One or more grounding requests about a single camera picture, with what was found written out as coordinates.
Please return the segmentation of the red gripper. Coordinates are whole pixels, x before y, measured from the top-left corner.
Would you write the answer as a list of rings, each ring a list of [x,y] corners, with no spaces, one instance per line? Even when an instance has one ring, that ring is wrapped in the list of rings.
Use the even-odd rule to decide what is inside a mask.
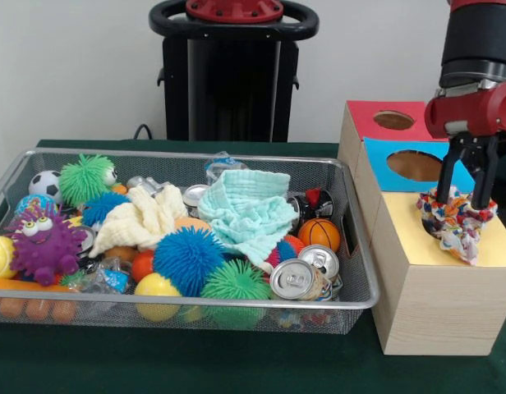
[[[499,137],[506,140],[506,81],[481,80],[451,88],[439,88],[425,108],[425,125],[436,139],[468,133],[475,187],[471,205],[485,209],[499,162]],[[447,202],[455,164],[462,157],[462,140],[449,141],[437,185],[437,202]]]

